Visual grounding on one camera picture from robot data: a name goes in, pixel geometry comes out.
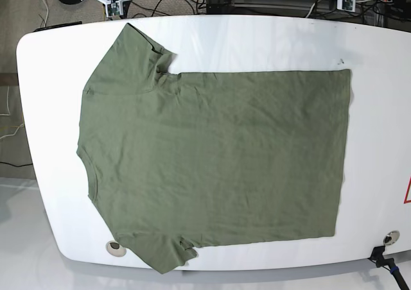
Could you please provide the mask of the left table grommet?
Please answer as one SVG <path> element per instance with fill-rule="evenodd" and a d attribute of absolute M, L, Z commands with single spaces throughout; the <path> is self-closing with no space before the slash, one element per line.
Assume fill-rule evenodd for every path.
<path fill-rule="evenodd" d="M 114 257 L 124 257 L 127 249 L 116 241 L 109 241 L 105 245 L 107 252 Z"/>

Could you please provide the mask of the table grommet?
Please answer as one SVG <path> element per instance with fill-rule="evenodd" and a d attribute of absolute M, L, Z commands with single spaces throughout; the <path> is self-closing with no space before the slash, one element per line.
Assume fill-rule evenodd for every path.
<path fill-rule="evenodd" d="M 393 245 L 393 244 L 395 244 L 395 243 L 398 241 L 399 237 L 400 237 L 399 231 L 398 231 L 398 230 L 393 230 L 393 231 L 389 232 L 389 233 L 384 237 L 384 239 L 383 239 L 383 244 L 384 244 L 385 246 Z"/>
<path fill-rule="evenodd" d="M 105 245 L 107 252 L 114 257 L 124 257 L 127 249 L 116 241 L 109 241 Z"/>

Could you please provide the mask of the red warning sticker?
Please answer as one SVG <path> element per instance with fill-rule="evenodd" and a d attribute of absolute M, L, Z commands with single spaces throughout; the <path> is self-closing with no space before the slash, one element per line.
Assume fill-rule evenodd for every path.
<path fill-rule="evenodd" d="M 410 187 L 411 187 L 411 179 L 409 179 L 408 186 L 407 186 L 407 191 L 405 194 L 405 199 L 404 199 L 404 204 L 410 203 Z"/>

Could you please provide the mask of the right table grommet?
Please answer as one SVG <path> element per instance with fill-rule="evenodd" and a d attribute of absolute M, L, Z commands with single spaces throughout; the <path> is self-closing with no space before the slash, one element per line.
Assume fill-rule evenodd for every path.
<path fill-rule="evenodd" d="M 393 245 L 393 244 L 395 244 L 395 243 L 398 241 L 399 237 L 400 237 L 399 231 L 398 231 L 398 230 L 393 230 L 393 231 L 389 232 L 389 233 L 384 237 L 384 239 L 383 239 L 383 244 L 384 244 L 385 246 Z"/>

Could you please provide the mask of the olive green T-shirt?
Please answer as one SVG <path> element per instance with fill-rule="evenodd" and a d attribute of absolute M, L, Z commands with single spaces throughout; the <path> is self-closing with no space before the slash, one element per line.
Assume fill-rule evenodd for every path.
<path fill-rule="evenodd" d="M 77 154 L 115 241 L 159 273 L 199 248 L 332 237 L 351 72 L 182 72 L 127 24 L 82 92 Z"/>

